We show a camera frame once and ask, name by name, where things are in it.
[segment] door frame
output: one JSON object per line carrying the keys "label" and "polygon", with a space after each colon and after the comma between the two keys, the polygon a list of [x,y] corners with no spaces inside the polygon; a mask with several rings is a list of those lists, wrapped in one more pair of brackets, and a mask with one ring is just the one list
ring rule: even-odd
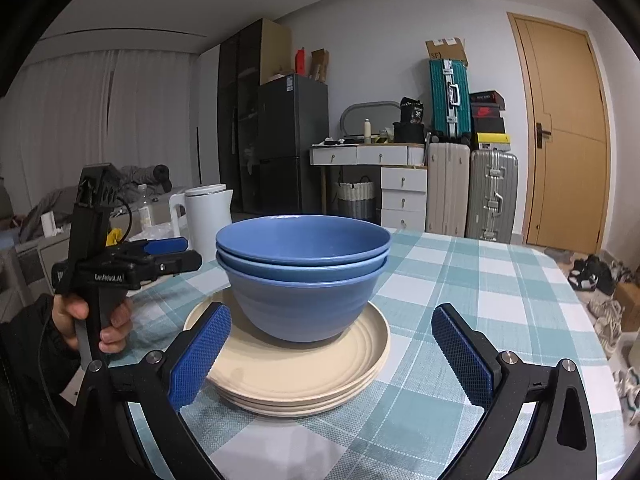
{"label": "door frame", "polygon": [[609,186],[610,186],[610,173],[611,173],[611,141],[610,141],[610,129],[609,129],[609,107],[607,106],[607,97],[604,91],[604,85],[602,83],[602,74],[600,73],[600,65],[598,63],[598,59],[596,58],[595,51],[593,49],[593,44],[591,43],[591,38],[586,30],[581,30],[580,28],[571,27],[569,25],[565,25],[564,23],[552,22],[551,20],[545,20],[543,18],[536,18],[535,16],[526,16],[524,14],[516,14],[514,12],[507,12],[509,17],[509,22],[511,23],[511,30],[513,31],[513,37],[516,42],[516,47],[518,49],[518,58],[520,59],[520,69],[522,70],[522,83],[524,85],[524,93],[525,99],[527,102],[527,130],[528,130],[528,158],[529,163],[527,165],[527,197],[524,208],[524,219],[522,221],[522,243],[527,244],[529,237],[529,229],[531,224],[531,208],[533,203],[533,183],[535,179],[535,171],[536,171],[536,158],[535,158],[535,150],[536,150],[536,128],[535,128],[535,120],[533,116],[533,97],[531,95],[531,84],[529,80],[529,70],[527,69],[527,59],[524,54],[524,47],[522,46],[522,38],[520,37],[520,33],[518,32],[518,26],[516,25],[516,19],[527,20],[530,22],[539,22],[544,23],[545,25],[551,25],[553,27],[564,28],[564,30],[569,30],[571,32],[575,32],[577,34],[583,35],[587,44],[589,45],[589,50],[591,51],[591,57],[593,58],[593,64],[596,67],[596,74],[598,75],[598,84],[600,85],[600,94],[602,95],[602,108],[604,111],[604,124],[605,124],[605,139],[606,139],[606,151],[607,151],[607,177],[605,181],[605,192],[604,192],[604,207],[602,209],[602,216],[600,218],[600,237],[598,238],[596,244],[595,252],[600,251],[600,247],[602,246],[602,238],[604,237],[604,226],[607,221],[607,211],[609,209]]}

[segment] table leg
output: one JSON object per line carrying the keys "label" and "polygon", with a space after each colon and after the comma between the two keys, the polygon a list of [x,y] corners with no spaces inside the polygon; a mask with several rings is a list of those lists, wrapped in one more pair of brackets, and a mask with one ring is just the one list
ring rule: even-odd
{"label": "table leg", "polygon": [[326,169],[320,166],[320,197],[322,200],[322,214],[326,215]]}

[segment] blue bowl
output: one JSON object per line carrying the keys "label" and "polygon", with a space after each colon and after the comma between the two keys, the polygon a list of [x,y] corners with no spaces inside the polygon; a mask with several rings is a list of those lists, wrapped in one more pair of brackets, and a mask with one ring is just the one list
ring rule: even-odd
{"label": "blue bowl", "polygon": [[233,270],[220,254],[216,260],[249,320],[273,337],[298,343],[327,339],[347,328],[364,309],[382,273],[380,267],[339,282],[278,282]]}
{"label": "blue bowl", "polygon": [[220,229],[216,244],[254,262],[315,267],[369,260],[391,246],[391,234],[343,216],[263,216]]}
{"label": "blue bowl", "polygon": [[338,282],[340,280],[350,280],[369,274],[378,270],[386,264],[386,257],[389,254],[387,249],[382,254],[374,256],[369,260],[355,262],[352,264],[325,266],[325,267],[301,267],[284,266],[275,264],[264,264],[245,260],[238,256],[227,253],[224,249],[218,248],[220,259],[229,267],[239,272],[244,272],[257,278],[267,280],[277,280],[280,282]]}

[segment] white curtain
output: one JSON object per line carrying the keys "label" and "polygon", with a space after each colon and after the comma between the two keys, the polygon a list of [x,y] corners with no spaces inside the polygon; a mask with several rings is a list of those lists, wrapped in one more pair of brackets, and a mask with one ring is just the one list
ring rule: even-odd
{"label": "white curtain", "polygon": [[190,186],[189,98],[195,56],[121,50],[20,70],[0,100],[0,176],[14,212],[73,186],[86,164],[165,164]]}
{"label": "white curtain", "polygon": [[0,171],[14,212],[78,182],[102,160],[113,52],[74,54],[22,69],[4,97]]}
{"label": "white curtain", "polygon": [[191,186],[189,98],[196,56],[118,51],[105,160],[117,167],[164,164],[174,186]]}

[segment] white bottle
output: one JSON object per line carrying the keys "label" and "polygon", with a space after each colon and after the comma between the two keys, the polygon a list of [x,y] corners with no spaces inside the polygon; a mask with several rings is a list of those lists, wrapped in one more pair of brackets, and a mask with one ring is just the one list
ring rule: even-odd
{"label": "white bottle", "polygon": [[371,123],[368,119],[364,119],[364,141],[366,144],[371,143]]}
{"label": "white bottle", "polygon": [[149,200],[146,199],[146,184],[140,184],[138,186],[138,191],[142,193],[142,198],[140,199],[140,207],[138,208],[138,213],[140,215],[140,227],[144,231],[145,229],[149,229],[154,224],[154,219],[151,215],[151,204]]}

